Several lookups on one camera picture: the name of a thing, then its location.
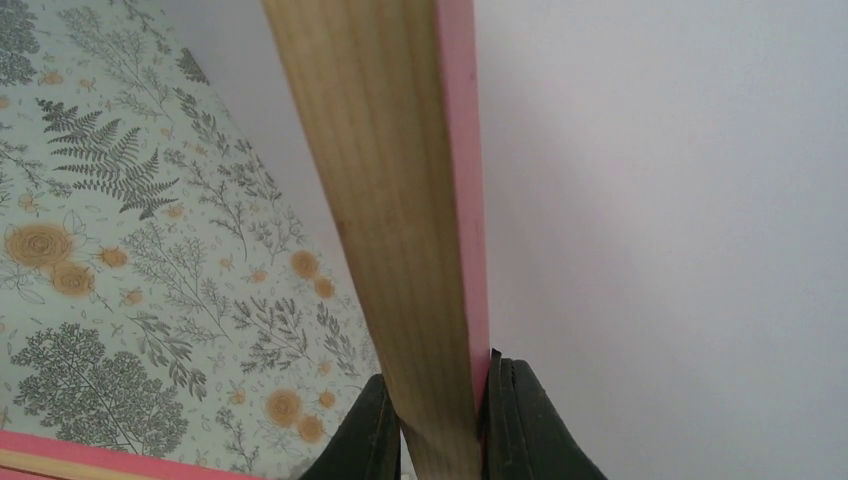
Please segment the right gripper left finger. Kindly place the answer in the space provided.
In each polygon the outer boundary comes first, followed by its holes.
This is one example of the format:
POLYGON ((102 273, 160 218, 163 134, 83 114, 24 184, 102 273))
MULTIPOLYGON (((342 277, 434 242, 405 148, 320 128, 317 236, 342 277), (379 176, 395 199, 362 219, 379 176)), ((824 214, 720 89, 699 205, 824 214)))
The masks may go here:
POLYGON ((401 427, 382 375, 369 378, 301 480, 398 480, 401 427))

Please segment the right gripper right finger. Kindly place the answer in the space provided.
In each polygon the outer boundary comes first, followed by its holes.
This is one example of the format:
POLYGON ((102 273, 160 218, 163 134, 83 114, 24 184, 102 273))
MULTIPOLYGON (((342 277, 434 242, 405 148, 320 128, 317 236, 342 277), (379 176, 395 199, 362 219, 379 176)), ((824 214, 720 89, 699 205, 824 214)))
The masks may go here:
POLYGON ((526 361, 491 351, 482 413, 484 479, 606 477, 571 435, 526 361))

